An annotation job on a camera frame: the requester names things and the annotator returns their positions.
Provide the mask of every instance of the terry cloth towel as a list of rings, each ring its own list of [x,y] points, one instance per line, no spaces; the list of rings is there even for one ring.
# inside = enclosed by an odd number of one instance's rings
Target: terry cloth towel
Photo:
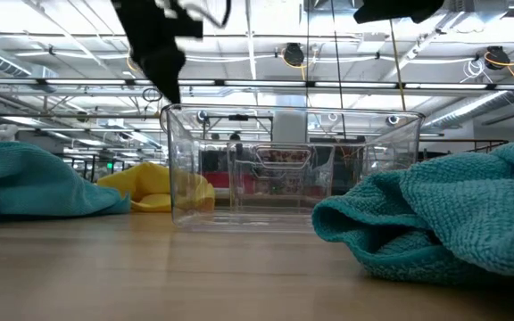
[[[201,175],[174,170],[178,187],[176,208],[212,211],[215,203],[213,186]],[[135,212],[171,212],[170,170],[165,166],[145,162],[97,182],[116,188],[121,195],[129,194]]]
[[[319,203],[312,223],[373,276],[433,284],[514,276],[514,144],[367,177]]]
[[[0,143],[0,215],[80,217],[130,211],[118,191],[92,185],[35,145]]]

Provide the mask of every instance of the table surface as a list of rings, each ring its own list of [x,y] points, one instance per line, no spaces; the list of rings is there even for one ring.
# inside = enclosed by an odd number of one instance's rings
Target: table surface
[[[378,281],[316,235],[131,214],[0,224],[0,320],[514,320],[514,291]]]

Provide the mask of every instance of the clear plastic bin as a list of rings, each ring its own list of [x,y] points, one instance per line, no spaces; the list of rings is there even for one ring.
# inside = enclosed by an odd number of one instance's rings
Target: clear plastic bin
[[[288,112],[297,120],[276,123]],[[311,231],[321,200],[369,174],[408,168],[423,119],[401,111],[218,105],[173,105],[161,117],[177,226],[279,232]],[[303,126],[303,140],[284,142],[274,125]]]

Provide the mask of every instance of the teal towel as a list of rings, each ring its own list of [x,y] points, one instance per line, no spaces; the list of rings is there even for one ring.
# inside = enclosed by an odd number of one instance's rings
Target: teal towel
[[[514,144],[366,177],[319,203],[312,222],[373,276],[432,284],[514,276]]]
[[[85,181],[34,145],[0,143],[0,215],[80,217],[128,213],[130,199]]]

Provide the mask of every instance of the yellow cloth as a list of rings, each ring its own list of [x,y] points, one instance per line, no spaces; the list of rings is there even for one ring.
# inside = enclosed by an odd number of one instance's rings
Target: yellow cloth
[[[174,171],[176,204],[181,210],[212,211],[215,203],[213,186],[201,175]],[[170,170],[142,163],[131,169],[103,177],[100,186],[116,188],[120,195],[130,194],[136,212],[170,212]]]

